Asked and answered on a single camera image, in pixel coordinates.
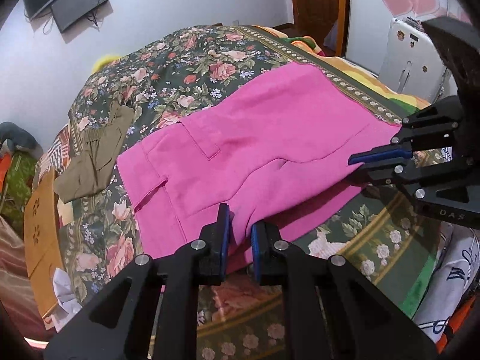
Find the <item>dark floral bed quilt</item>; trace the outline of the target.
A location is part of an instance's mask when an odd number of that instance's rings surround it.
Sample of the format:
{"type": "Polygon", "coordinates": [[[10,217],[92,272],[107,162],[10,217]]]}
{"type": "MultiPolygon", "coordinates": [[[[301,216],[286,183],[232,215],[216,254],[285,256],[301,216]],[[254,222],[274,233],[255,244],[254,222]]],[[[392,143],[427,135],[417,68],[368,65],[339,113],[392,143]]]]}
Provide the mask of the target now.
{"type": "Polygon", "coordinates": [[[251,225],[268,217],[308,254],[343,254],[407,316],[437,263],[439,223],[391,187],[343,182],[354,151],[385,145],[426,101],[318,57],[269,28],[185,28],[93,74],[69,111],[72,157],[127,107],[108,185],[59,231],[81,305],[140,253],[172,254],[233,213],[228,278],[202,287],[199,359],[283,359],[281,291],[251,277],[251,225]]]}

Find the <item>grey stuffed toy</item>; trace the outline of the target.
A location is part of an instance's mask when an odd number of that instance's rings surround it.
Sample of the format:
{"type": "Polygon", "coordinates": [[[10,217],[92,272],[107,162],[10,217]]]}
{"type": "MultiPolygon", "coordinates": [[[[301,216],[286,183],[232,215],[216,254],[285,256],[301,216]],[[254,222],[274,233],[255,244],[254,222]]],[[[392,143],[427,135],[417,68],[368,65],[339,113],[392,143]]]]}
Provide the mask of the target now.
{"type": "Polygon", "coordinates": [[[25,152],[35,159],[43,155],[43,149],[37,140],[26,130],[13,122],[0,124],[1,157],[13,155],[17,151],[25,152]]]}

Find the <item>striped bed sheet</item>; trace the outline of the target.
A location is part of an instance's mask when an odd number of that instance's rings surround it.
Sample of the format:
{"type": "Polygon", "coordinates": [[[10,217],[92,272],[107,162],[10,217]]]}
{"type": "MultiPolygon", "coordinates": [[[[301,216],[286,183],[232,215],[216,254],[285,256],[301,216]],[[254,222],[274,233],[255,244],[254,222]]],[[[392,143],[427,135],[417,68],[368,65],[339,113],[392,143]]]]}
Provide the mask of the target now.
{"type": "Polygon", "coordinates": [[[35,189],[43,176],[51,169],[61,175],[70,162],[69,155],[70,125],[66,124],[56,135],[53,143],[36,163],[33,188],[35,189]]]}

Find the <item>wooden lap table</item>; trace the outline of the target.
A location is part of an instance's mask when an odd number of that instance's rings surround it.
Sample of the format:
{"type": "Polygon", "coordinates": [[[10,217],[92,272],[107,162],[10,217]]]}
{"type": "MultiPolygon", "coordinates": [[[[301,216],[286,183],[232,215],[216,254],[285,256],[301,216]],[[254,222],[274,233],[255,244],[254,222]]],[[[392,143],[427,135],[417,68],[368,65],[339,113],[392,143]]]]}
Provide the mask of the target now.
{"type": "Polygon", "coordinates": [[[55,170],[44,174],[24,211],[24,247],[28,278],[42,318],[58,305],[53,289],[57,268],[64,267],[59,248],[55,170]]]}

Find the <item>white crumpled cloth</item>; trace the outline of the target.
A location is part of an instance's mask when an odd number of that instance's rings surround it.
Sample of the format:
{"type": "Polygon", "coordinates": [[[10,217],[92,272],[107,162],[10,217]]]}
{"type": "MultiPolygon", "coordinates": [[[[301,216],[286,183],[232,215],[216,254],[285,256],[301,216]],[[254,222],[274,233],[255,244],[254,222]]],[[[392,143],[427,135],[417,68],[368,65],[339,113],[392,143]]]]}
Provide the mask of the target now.
{"type": "Polygon", "coordinates": [[[52,284],[59,306],[68,314],[77,314],[81,305],[74,294],[68,273],[56,267],[52,284]]]}

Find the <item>olive green pants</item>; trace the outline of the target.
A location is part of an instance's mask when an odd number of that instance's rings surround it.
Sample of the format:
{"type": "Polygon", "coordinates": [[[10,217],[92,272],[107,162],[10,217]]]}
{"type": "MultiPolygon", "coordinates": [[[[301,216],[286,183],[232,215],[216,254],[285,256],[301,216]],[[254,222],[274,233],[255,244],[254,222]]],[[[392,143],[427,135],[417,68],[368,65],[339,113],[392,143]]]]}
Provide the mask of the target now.
{"type": "Polygon", "coordinates": [[[54,191],[63,203],[106,189],[133,118],[132,108],[114,101],[106,125],[85,130],[83,150],[54,182],[54,191]]]}

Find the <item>small black wall monitor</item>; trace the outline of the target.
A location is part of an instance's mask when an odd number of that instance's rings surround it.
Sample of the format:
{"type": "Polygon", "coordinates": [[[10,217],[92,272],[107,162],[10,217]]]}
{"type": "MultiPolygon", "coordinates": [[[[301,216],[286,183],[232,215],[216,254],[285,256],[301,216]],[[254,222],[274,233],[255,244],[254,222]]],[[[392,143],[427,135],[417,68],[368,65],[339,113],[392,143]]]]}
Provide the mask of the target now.
{"type": "Polygon", "coordinates": [[[98,27],[97,12],[108,0],[55,0],[51,6],[51,14],[60,33],[65,33],[80,19],[86,18],[98,27]]]}

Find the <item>brown wooden door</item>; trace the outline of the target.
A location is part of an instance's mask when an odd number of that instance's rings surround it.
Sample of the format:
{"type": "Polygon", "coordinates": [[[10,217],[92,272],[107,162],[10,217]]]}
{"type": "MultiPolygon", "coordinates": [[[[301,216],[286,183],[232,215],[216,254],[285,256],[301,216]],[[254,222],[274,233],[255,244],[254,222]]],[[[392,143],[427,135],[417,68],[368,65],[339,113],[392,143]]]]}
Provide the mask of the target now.
{"type": "Polygon", "coordinates": [[[332,28],[337,29],[334,45],[336,56],[347,48],[350,0],[292,0],[295,27],[321,44],[332,28]]]}

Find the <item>pink pants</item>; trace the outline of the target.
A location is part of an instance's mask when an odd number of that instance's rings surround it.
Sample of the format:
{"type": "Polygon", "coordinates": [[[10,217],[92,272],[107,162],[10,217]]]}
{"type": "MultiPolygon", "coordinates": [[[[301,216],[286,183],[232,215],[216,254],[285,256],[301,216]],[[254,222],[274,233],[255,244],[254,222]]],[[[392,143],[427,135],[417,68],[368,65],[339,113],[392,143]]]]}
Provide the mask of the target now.
{"type": "Polygon", "coordinates": [[[117,166],[142,247],[173,254],[233,215],[229,270],[252,260],[253,223],[299,204],[311,218],[281,225],[292,241],[357,193],[344,183],[355,153],[383,146],[398,127],[338,90],[318,67],[288,63],[249,81],[218,105],[160,128],[123,152],[117,166]]]}

